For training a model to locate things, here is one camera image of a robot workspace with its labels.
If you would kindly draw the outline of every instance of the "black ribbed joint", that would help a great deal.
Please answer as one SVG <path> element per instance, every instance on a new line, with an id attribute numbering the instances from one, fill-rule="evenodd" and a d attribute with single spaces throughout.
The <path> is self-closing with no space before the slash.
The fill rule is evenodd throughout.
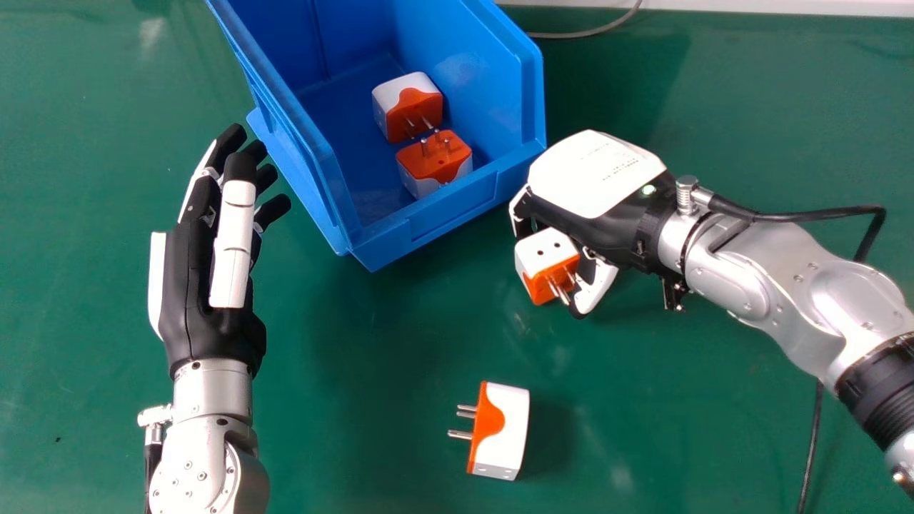
<path id="1" fill-rule="evenodd" d="M 914 334 L 891 341 L 838 381 L 838 398 L 885 450 L 914 429 Z"/>

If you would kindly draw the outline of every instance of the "robotic arm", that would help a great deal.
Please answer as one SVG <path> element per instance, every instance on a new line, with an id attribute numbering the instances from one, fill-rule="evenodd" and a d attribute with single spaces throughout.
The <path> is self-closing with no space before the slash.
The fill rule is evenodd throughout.
<path id="1" fill-rule="evenodd" d="M 270 483 L 251 429 L 251 382 L 266 353 L 250 269 L 261 234 L 285 214 L 285 195 L 259 208 L 277 178 L 260 141 L 233 124 L 191 176 L 167 233 L 154 232 L 149 320 L 165 343 L 174 398 L 140 412 L 146 431 L 146 512 L 262 513 Z M 163 440 L 163 430 L 167 437 Z"/>
<path id="2" fill-rule="evenodd" d="M 875 214 L 853 262 L 796 222 Z M 820 380 L 885 452 L 914 498 L 914 314 L 888 277 L 863 264 L 879 206 L 785 215 L 751 211 L 673 178 L 653 154 L 585 131 L 530 167 L 510 205 L 515 265 L 532 297 L 584 317 L 619 270 L 660 277 L 667 309 L 698 293 L 763 330 Z M 572 254 L 557 254 L 570 246 Z"/>

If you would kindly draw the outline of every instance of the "gray cable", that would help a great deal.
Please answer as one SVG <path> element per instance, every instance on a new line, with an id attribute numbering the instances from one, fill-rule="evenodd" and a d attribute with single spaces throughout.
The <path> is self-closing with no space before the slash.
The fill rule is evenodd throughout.
<path id="1" fill-rule="evenodd" d="M 644 0 L 638 0 L 637 2 L 634 3 L 634 5 L 632 5 L 632 8 L 629 9 L 627 13 L 625 13 L 622 16 L 619 16 L 619 18 L 617 18 L 615 20 L 612 20 L 608 24 L 601 25 L 599 27 L 588 28 L 586 30 L 579 30 L 577 32 L 527 32 L 526 34 L 528 36 L 532 37 L 533 39 L 578 39 L 581 37 L 596 36 L 598 34 L 603 34 L 604 32 L 609 32 L 609 31 L 613 30 L 614 28 L 618 28 L 623 23 L 625 23 L 626 21 L 631 19 L 632 16 L 634 16 L 635 13 L 637 13 L 638 10 L 641 8 L 641 4 L 643 2 L 644 2 Z"/>

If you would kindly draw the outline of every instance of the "blue plastic bin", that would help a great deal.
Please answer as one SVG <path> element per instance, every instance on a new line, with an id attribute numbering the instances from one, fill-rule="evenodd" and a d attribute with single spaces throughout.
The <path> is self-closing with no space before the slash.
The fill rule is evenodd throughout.
<path id="1" fill-rule="evenodd" d="M 491 0 L 207 0 L 244 69 L 248 123 L 339 255 L 375 271 L 507 201 L 546 145 L 542 55 Z M 416 200 L 371 90 L 424 71 L 474 171 Z"/>

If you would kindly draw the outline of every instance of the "green table surface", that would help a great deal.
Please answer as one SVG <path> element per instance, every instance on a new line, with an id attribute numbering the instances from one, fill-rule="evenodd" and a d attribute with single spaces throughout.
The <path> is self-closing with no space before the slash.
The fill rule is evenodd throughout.
<path id="1" fill-rule="evenodd" d="M 140 512 L 135 415 L 171 394 L 149 232 L 251 99 L 198 1 L 7 0 L 0 48 L 0 511 Z M 645 12 L 542 49 L 550 141 L 601 129 L 757 209 L 883 202 L 871 262 L 914 295 L 914 22 Z M 865 224 L 810 229 L 850 255 Z M 626 274 L 585 321 L 533 307 L 503 209 L 374 274 L 299 205 L 268 236 L 271 514 L 792 511 L 813 380 L 706 301 L 664 312 L 656 280 Z M 480 380 L 531 390 L 517 482 L 465 475 L 467 443 L 445 436 Z M 816 464 L 811 511 L 910 507 L 832 398 Z"/>

